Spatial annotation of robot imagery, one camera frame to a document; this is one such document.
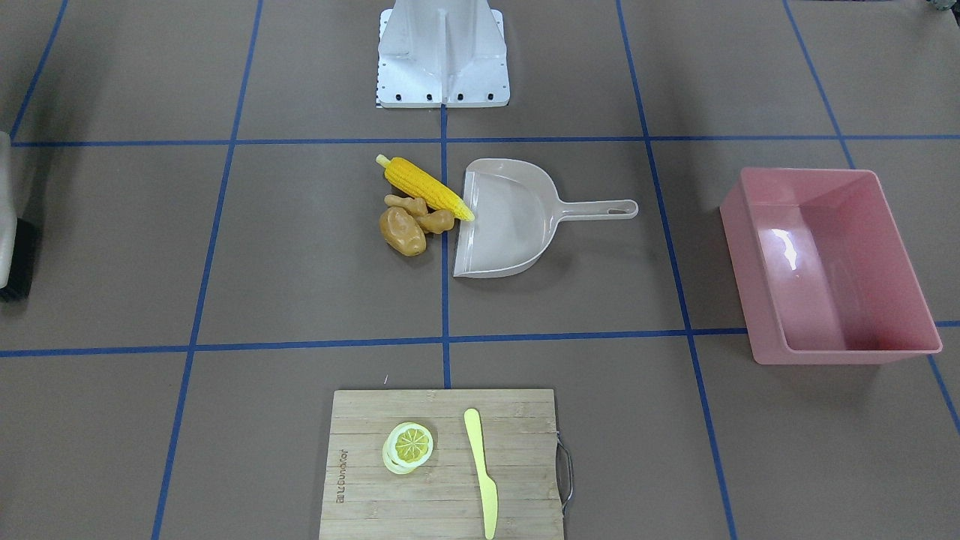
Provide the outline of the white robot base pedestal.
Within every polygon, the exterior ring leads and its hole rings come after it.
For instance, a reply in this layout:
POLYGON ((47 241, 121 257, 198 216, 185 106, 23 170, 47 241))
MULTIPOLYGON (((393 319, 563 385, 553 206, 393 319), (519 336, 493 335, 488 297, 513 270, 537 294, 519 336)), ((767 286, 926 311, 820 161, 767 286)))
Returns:
POLYGON ((504 17, 487 1, 397 1, 379 15, 375 103, 385 109, 504 107, 504 17))

